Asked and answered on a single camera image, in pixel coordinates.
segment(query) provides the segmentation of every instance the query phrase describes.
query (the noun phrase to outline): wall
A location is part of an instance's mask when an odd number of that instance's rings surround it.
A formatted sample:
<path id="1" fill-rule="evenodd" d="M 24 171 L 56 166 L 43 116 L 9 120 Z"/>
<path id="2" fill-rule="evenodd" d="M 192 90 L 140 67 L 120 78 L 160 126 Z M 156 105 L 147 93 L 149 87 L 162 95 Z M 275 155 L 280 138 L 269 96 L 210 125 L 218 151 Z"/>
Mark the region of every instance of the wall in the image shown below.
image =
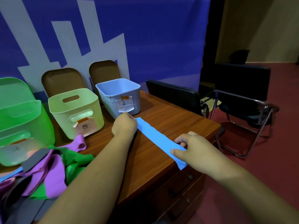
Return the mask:
<path id="1" fill-rule="evenodd" d="M 296 62 L 299 0 L 226 0 L 216 62 L 250 49 L 248 62 Z"/>
<path id="2" fill-rule="evenodd" d="M 121 77 L 198 89 L 210 0 L 0 0 L 0 77 L 47 102 L 43 73 L 117 61 Z"/>

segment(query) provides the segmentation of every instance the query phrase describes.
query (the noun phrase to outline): bin lid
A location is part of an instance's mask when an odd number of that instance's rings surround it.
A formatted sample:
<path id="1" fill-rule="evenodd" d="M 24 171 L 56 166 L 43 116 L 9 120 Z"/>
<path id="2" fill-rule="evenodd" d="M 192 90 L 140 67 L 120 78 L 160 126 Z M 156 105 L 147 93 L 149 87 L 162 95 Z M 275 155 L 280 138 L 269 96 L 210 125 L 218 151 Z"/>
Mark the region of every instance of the bin lid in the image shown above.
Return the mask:
<path id="1" fill-rule="evenodd" d="M 42 84 L 49 98 L 57 94 L 85 88 L 79 71 L 70 67 L 45 72 L 42 76 Z"/>
<path id="2" fill-rule="evenodd" d="M 113 79 L 120 79 L 117 64 L 112 60 L 94 62 L 89 67 L 90 78 L 95 89 L 95 93 L 99 97 L 99 101 L 102 102 L 99 91 L 95 85 L 101 82 L 107 82 Z"/>
<path id="3" fill-rule="evenodd" d="M 0 108 L 35 100 L 29 86 L 20 79 L 0 79 Z"/>

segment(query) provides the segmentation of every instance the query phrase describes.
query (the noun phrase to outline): handwritten label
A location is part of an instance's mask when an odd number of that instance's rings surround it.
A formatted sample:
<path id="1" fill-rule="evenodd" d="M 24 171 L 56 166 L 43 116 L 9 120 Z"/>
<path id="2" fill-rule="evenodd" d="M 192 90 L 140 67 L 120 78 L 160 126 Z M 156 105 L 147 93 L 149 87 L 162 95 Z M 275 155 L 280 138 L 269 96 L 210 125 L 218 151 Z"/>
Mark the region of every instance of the handwritten label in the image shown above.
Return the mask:
<path id="1" fill-rule="evenodd" d="M 98 126 L 93 118 L 83 118 L 77 121 L 74 125 L 77 135 L 81 134 L 84 137 L 98 131 Z"/>
<path id="2" fill-rule="evenodd" d="M 120 113 L 132 111 L 134 109 L 132 96 L 122 96 L 117 100 L 117 107 Z"/>
<path id="3" fill-rule="evenodd" d="M 27 153 L 40 149 L 40 145 L 33 138 L 22 139 L 0 148 L 0 157 L 4 157 L 9 166 L 17 165 L 27 160 Z"/>

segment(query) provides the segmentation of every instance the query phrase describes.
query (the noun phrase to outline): green bin lid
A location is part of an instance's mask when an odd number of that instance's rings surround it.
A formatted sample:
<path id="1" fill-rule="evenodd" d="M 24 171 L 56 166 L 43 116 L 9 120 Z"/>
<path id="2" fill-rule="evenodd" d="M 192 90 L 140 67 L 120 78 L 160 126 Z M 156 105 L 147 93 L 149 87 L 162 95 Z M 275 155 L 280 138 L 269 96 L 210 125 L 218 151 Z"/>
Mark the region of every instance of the green bin lid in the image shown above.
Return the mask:
<path id="1" fill-rule="evenodd" d="M 29 86 L 20 79 L 0 79 L 0 108 L 35 100 Z"/>

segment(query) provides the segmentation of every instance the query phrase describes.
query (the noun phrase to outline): bin handle hole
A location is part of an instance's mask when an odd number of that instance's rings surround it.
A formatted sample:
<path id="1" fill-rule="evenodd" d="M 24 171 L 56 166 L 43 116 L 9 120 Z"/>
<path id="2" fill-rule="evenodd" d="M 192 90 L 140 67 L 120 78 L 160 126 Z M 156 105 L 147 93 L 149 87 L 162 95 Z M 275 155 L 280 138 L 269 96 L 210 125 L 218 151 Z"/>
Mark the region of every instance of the bin handle hole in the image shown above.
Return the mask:
<path id="1" fill-rule="evenodd" d="M 75 96 L 71 96 L 71 97 L 67 97 L 67 98 L 64 98 L 62 100 L 63 103 L 67 103 L 67 102 L 70 102 L 70 101 L 74 101 L 74 100 L 78 100 L 80 98 L 79 95 L 75 95 Z"/>

